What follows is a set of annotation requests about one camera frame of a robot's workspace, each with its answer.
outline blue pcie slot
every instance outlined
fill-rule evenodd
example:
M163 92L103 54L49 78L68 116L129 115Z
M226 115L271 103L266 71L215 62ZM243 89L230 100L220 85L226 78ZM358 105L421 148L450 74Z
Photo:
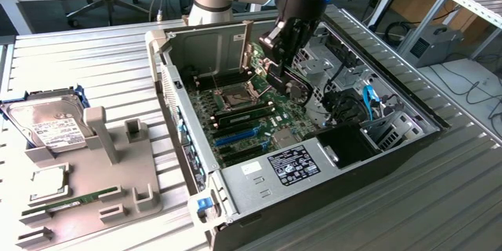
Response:
M248 130L247 132L242 132L238 135L232 135L227 138L222 138L222 139L216 140L215 145L223 146L228 143L236 142L236 141L243 140L246 138L252 138L252 137L256 136L258 130L259 130L259 127L254 128L252 130Z

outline office chair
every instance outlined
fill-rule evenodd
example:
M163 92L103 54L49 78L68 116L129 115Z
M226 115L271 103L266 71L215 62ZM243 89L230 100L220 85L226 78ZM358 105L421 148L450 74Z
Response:
M141 12L144 14L148 14L148 10L147 9L143 9L141 7L135 6L135 5L129 4L129 3L125 3L125 2L123 2L120 0L99 0L96 2L93 0L87 0L87 5L84 7L81 7L79 10L76 10L76 11L73 11L73 12L71 12L71 13L67 14L65 18L68 20L68 25L72 28L77 27L79 26L79 21L75 19L75 17L84 15L88 11L95 10L96 8L99 8L101 6L105 6L107 10L108 10L108 25L113 26L112 13L115 11L115 9L113 9L115 5L120 6L123 8L127 8L129 10Z

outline motherboard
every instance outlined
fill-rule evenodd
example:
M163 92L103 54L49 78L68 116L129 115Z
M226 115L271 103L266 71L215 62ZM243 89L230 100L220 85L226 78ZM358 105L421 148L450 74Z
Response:
M188 95L223 167L296 144L316 129L306 109L259 75L203 91L191 88Z

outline hard drive label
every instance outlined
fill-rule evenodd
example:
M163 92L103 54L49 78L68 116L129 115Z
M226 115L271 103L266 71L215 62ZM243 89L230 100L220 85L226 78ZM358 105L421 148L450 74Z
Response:
M84 142L84 135L73 118L36 123L31 128L49 149Z
M268 161L284 186L292 185L320 173L320 169L303 145L270 156Z

